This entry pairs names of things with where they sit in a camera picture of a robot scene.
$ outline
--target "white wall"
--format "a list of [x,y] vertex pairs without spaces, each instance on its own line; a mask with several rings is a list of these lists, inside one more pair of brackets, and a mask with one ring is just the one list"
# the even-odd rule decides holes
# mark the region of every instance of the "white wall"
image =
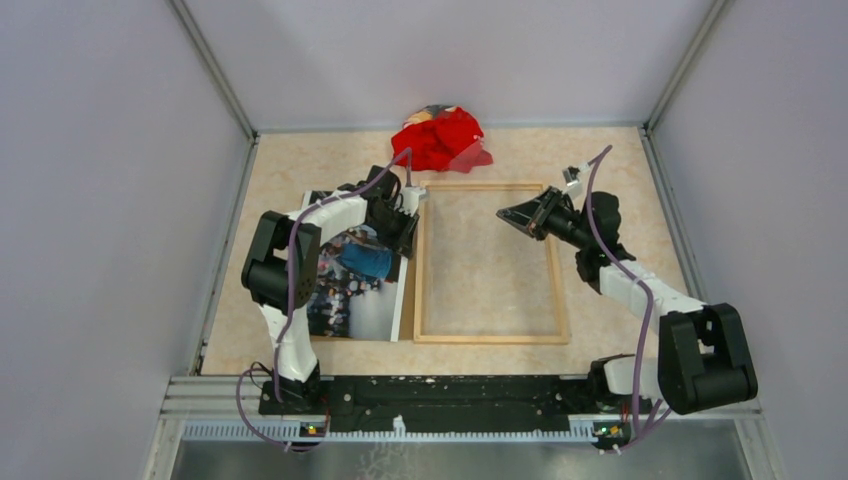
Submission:
[[736,2],[658,138],[710,298],[743,315],[790,478],[844,478],[848,2]]
[[138,478],[245,148],[164,1],[0,6],[0,478]]
[[254,126],[641,122],[711,0],[189,0]]

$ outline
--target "red cloth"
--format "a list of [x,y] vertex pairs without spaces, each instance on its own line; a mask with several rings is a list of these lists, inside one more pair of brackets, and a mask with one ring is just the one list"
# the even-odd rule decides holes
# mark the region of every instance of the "red cloth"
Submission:
[[[465,110],[456,107],[436,118],[409,125],[392,137],[395,156],[412,148],[413,170],[453,170],[468,173],[473,167],[491,165],[492,155],[483,149],[483,130]],[[398,162],[406,166],[406,158]]]

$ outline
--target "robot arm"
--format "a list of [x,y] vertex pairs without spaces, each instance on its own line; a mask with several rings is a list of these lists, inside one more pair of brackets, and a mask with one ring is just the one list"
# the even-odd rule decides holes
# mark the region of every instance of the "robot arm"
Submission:
[[[367,180],[339,187],[331,197],[321,200],[317,208],[310,206],[285,215],[265,212],[256,228],[241,281],[250,290],[253,301],[259,304],[272,346],[279,349],[275,371],[282,380],[282,388],[296,398],[310,400],[307,397],[314,391],[310,384],[317,382],[320,374],[309,339],[306,304],[315,288],[321,245],[352,227],[367,223],[377,231],[383,245],[405,256],[412,254],[412,239],[418,223],[416,212],[424,189],[400,188],[397,176],[386,172],[367,191],[351,195],[352,190],[370,183],[381,171],[380,167],[372,167]],[[295,238],[295,283],[289,285],[288,262],[274,252],[288,248],[296,219],[304,213],[306,216],[297,227]],[[287,321],[289,298],[294,300],[294,312]],[[288,330],[278,345],[277,339],[287,324]]]
[[[643,359],[641,395],[663,399],[679,414],[754,398],[757,378],[738,312],[730,305],[706,305],[678,292],[642,267],[619,243],[618,198],[593,192],[592,214],[599,236],[636,279],[614,265],[592,234],[588,209],[584,206],[581,212],[572,203],[571,195],[581,190],[578,175],[586,170],[588,165],[569,167],[563,172],[564,192],[548,187],[528,202],[499,210],[497,216],[536,240],[552,234],[576,247],[580,278],[637,318],[649,302],[638,280],[647,285],[653,296],[649,325],[659,335],[659,357]],[[702,353],[702,346],[712,351]],[[608,393],[630,395],[635,361],[632,355],[601,359],[593,362],[591,375],[600,377]]]

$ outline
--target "wooden frame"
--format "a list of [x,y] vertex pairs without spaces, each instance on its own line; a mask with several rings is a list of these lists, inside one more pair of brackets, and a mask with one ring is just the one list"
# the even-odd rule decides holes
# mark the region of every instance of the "wooden frame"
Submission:
[[[527,190],[541,193],[545,185],[538,182],[449,182],[422,181],[421,186],[433,191],[501,191]],[[571,340],[568,329],[568,319],[565,315],[565,300],[562,288],[562,271],[559,263],[557,240],[549,236],[546,240],[546,256],[551,293],[554,300],[554,319],[558,328],[556,335],[427,335],[424,325],[428,319],[427,304],[427,270],[428,240],[427,234],[432,229],[430,218],[430,202],[424,201],[419,208],[418,235],[415,252],[415,312],[413,320],[413,340],[416,343],[464,343],[464,344],[567,344]]]

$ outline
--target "framed picture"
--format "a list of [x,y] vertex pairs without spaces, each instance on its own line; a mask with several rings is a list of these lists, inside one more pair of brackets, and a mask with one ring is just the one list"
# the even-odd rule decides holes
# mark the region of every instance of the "framed picture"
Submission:
[[[303,208],[330,196],[307,191]],[[408,260],[381,245],[363,224],[321,246],[318,279],[307,303],[309,333],[397,341]]]

